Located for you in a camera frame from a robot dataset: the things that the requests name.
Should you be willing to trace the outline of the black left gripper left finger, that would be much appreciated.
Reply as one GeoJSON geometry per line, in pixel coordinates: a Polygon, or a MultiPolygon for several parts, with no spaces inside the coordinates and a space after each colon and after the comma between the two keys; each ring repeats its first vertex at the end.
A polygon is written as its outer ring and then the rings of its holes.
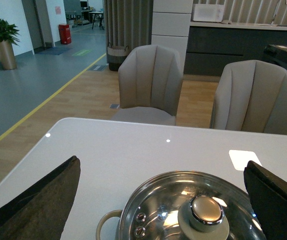
{"type": "Polygon", "coordinates": [[[0,208],[0,240],[59,240],[74,204],[81,162],[70,157],[0,208]]]}

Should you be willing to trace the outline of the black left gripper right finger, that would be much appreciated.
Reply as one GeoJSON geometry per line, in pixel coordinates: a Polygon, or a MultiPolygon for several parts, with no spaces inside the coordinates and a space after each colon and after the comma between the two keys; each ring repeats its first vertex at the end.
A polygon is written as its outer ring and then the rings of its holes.
{"type": "Polygon", "coordinates": [[[243,178],[266,239],[287,240],[287,182],[252,160],[243,178]]]}

